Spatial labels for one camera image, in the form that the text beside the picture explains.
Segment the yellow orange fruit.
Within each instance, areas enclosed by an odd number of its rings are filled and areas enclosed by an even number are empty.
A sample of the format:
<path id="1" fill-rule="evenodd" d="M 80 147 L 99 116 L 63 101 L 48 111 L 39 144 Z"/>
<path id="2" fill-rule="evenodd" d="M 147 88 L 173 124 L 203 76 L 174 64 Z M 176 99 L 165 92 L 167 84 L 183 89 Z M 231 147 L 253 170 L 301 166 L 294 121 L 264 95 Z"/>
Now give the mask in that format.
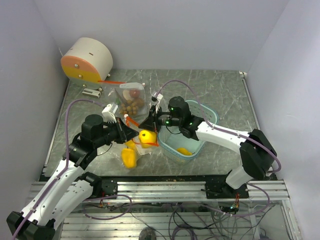
<path id="1" fill-rule="evenodd" d="M 136 150 L 137 149 L 137 145 L 135 144 L 135 142 L 133 140 L 129 140 L 125 143 L 126 147 L 132 150 Z"/>

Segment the clear zip bag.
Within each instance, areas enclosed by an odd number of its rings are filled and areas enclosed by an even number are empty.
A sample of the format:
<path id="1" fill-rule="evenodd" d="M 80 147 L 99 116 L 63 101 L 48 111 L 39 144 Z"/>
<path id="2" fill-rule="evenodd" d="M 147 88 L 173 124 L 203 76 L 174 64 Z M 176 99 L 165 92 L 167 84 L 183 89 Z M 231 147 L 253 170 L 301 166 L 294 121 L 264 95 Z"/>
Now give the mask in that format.
<path id="1" fill-rule="evenodd" d="M 149 148 L 142 148 L 141 147 L 141 144 L 140 144 L 140 141 L 139 141 L 139 135 L 135 138 L 132 139 L 135 144 L 136 144 L 136 154 L 137 154 L 137 163 L 138 163 L 138 159 L 144 155 L 147 155 L 147 154 L 151 154 L 152 153 L 152 150 L 155 149 L 156 147 L 159 146 L 159 143 L 158 143 L 158 138 L 157 138 L 157 144 L 158 146 L 153 146 L 153 147 L 149 147 Z"/>
<path id="2" fill-rule="evenodd" d="M 145 86 L 139 82 L 100 81 L 107 104 L 118 106 L 118 115 L 136 118 L 147 113 Z"/>

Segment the bunch of brown longans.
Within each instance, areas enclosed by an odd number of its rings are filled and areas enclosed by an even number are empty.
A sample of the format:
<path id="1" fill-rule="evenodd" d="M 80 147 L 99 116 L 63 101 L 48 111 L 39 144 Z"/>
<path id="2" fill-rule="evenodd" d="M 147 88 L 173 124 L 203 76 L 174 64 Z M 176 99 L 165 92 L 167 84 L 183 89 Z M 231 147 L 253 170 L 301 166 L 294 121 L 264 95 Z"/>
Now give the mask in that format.
<path id="1" fill-rule="evenodd" d="M 119 113 L 122 115 L 128 114 L 130 117 L 136 117 L 144 114 L 145 112 L 145 101 L 138 97 L 133 100 L 128 99 L 127 101 L 120 104 Z"/>

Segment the light blue fruit basket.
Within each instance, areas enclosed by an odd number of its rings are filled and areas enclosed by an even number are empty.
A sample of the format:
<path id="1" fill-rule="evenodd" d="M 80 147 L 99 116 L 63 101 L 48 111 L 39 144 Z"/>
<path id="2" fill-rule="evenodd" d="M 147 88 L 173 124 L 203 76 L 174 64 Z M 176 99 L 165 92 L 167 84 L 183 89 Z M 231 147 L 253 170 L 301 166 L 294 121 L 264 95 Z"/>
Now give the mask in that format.
<path id="1" fill-rule="evenodd" d="M 199 105 L 195 100 L 187 99 L 186 102 L 193 115 L 201 117 L 202 113 L 200 108 L 202 108 L 204 115 L 209 122 L 212 124 L 217 124 L 219 122 L 219 116 L 214 109 L 204 104 Z M 196 141 L 184 137 L 177 126 L 169 128 L 163 126 L 157 134 L 157 140 L 159 146 L 162 148 L 163 154 L 180 164 L 185 164 L 195 159 L 205 145 L 204 141 Z M 180 154 L 177 152 L 178 148 L 185 148 L 193 153 L 193 155 Z"/>

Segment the white garlic bulb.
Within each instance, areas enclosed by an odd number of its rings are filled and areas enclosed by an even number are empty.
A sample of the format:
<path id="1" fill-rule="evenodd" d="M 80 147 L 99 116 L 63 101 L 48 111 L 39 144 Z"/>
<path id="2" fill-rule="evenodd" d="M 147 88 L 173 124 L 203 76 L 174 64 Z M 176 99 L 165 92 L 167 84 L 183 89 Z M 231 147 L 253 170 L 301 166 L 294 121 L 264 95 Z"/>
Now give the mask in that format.
<path id="1" fill-rule="evenodd" d="M 122 95 L 126 101 L 132 100 L 132 97 L 130 95 L 130 91 L 128 89 L 123 90 Z"/>

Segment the yellow mango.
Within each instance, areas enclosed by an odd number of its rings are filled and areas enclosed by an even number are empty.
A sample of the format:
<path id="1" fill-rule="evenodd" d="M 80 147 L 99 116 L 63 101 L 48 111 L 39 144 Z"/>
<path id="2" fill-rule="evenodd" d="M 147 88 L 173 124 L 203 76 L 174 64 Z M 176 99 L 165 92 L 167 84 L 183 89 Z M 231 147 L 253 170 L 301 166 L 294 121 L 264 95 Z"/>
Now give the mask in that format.
<path id="1" fill-rule="evenodd" d="M 193 155 L 192 152 L 190 152 L 189 150 L 187 150 L 186 148 L 183 148 L 183 147 L 178 148 L 177 152 L 179 152 L 181 155 L 185 155 L 185 156 Z"/>

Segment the yellow bell pepper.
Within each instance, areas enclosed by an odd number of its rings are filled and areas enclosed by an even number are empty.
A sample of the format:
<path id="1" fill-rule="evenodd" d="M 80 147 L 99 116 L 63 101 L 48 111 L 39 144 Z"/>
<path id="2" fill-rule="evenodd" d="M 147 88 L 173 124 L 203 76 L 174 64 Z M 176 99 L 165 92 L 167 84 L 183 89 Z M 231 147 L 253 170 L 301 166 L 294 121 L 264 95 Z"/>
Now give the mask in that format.
<path id="1" fill-rule="evenodd" d="M 123 165 L 128 168 L 132 169 L 137 166 L 137 153 L 134 149 L 131 148 L 124 148 L 121 151 L 121 159 L 123 162 Z"/>

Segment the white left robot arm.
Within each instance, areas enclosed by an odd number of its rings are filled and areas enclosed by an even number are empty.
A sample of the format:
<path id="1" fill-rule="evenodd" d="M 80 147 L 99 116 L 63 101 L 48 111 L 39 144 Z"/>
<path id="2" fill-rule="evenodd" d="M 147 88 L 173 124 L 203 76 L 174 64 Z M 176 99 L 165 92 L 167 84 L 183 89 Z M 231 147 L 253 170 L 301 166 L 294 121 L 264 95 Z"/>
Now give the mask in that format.
<path id="1" fill-rule="evenodd" d="M 7 217 L 13 239 L 51 240 L 77 205 L 102 195 L 102 179 L 85 171 L 97 157 L 98 148 L 124 144 L 138 135 L 119 117 L 105 122 L 98 114 L 88 115 L 44 187 L 26 207 Z"/>

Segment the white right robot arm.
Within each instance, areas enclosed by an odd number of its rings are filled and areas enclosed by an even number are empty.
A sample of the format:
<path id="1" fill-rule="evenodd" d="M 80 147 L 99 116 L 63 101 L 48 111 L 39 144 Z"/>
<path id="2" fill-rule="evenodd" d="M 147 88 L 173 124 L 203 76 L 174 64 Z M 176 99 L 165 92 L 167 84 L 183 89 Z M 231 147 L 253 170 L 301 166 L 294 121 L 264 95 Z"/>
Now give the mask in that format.
<path id="1" fill-rule="evenodd" d="M 233 197 L 243 184 L 255 179 L 263 180 L 273 162 L 276 151 L 259 129 L 251 132 L 233 130 L 209 122 L 205 116 L 196 116 L 189 104 L 180 96 L 169 100 L 168 111 L 152 105 L 140 129 L 159 132 L 163 127 L 177 127 L 188 139 L 220 145 L 240 155 L 241 166 L 231 170 L 220 186 L 221 194 Z"/>

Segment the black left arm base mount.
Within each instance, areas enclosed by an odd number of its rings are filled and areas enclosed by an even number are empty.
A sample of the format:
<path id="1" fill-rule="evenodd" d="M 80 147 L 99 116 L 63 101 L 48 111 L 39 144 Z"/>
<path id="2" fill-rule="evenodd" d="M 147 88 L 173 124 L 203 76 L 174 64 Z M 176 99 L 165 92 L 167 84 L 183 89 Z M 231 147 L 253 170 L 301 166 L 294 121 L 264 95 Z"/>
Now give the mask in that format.
<path id="1" fill-rule="evenodd" d="M 116 198 L 118 193 L 118 184 L 110 177 L 100 177 L 91 172 L 83 173 L 79 180 L 84 180 L 93 187 L 89 199 L 96 199 L 102 197 Z"/>

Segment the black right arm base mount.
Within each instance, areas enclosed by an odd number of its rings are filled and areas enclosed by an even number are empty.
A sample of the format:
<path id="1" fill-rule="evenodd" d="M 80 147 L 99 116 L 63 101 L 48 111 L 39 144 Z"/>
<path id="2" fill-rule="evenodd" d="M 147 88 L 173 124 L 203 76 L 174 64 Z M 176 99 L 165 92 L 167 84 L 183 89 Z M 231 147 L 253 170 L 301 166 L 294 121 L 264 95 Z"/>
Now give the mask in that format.
<path id="1" fill-rule="evenodd" d="M 238 196 L 240 199 L 248 199 L 249 193 L 246 191 L 247 185 L 243 184 L 240 188 L 233 189 L 224 181 L 211 180 L 207 181 L 204 188 L 207 199 L 235 199 Z"/>

